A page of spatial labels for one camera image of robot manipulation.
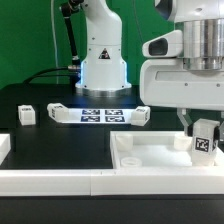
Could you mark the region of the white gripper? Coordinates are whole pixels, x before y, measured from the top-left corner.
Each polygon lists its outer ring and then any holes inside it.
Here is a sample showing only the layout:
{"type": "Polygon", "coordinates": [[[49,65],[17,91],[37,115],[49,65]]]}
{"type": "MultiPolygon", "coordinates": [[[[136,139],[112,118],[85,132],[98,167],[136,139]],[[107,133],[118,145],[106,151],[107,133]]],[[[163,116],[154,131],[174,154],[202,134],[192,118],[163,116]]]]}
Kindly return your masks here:
{"type": "Polygon", "coordinates": [[[224,145],[224,70],[188,71],[181,59],[153,59],[140,71],[140,98],[145,105],[173,107],[186,136],[193,135],[188,109],[221,111],[215,139],[224,145]]]}

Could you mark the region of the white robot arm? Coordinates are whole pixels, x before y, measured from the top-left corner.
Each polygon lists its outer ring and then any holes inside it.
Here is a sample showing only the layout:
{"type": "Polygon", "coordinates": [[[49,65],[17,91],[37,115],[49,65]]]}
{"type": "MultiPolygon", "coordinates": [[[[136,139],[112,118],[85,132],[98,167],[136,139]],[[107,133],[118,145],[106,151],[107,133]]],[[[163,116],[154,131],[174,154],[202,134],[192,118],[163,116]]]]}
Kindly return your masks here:
{"type": "MultiPolygon", "coordinates": [[[[154,0],[156,11],[175,29],[145,42],[140,98],[149,106],[224,111],[224,0],[154,0]]],[[[82,94],[114,95],[127,91],[127,66],[121,56],[122,22],[106,0],[68,0],[68,19],[83,10],[87,55],[72,52],[82,94]]]]}

